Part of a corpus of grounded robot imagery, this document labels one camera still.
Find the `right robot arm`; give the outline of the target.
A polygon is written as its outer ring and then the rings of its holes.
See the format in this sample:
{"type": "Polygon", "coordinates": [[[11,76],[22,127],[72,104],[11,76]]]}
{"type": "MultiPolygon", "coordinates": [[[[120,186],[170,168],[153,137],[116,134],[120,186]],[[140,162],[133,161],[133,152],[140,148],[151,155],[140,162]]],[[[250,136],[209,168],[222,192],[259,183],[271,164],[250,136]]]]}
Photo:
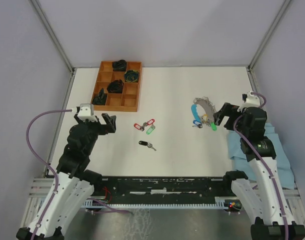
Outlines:
{"type": "Polygon", "coordinates": [[[250,185],[244,171],[228,171],[224,175],[222,191],[236,195],[247,213],[253,240],[303,240],[305,226],[297,224],[287,204],[279,179],[277,154],[272,141],[265,136],[267,113],[260,107],[239,110],[237,105],[225,103],[214,115],[219,126],[240,136],[240,148],[255,174],[258,193],[250,185]]]}

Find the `black tag key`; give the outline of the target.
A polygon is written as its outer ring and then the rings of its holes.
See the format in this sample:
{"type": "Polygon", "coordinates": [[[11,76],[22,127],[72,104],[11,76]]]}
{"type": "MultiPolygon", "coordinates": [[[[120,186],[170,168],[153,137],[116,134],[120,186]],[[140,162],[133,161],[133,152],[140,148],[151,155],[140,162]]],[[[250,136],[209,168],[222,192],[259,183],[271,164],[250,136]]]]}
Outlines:
{"type": "Polygon", "coordinates": [[[150,142],[140,140],[140,141],[138,142],[138,144],[141,145],[141,146],[148,147],[149,149],[152,149],[152,150],[156,151],[156,149],[153,147],[153,144],[150,143],[150,142]]]}

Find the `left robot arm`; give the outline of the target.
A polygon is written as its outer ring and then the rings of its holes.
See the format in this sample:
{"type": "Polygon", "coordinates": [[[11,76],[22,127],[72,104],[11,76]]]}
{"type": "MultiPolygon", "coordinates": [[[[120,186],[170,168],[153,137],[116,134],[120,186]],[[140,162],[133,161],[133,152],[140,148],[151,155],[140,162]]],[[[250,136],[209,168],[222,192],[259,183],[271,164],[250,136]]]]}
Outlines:
{"type": "Polygon", "coordinates": [[[115,133],[117,118],[107,113],[101,116],[104,124],[93,113],[74,115],[77,123],[69,130],[52,186],[36,217],[18,230],[18,240],[63,240],[87,198],[102,192],[101,174],[86,168],[98,137],[115,133]]]}

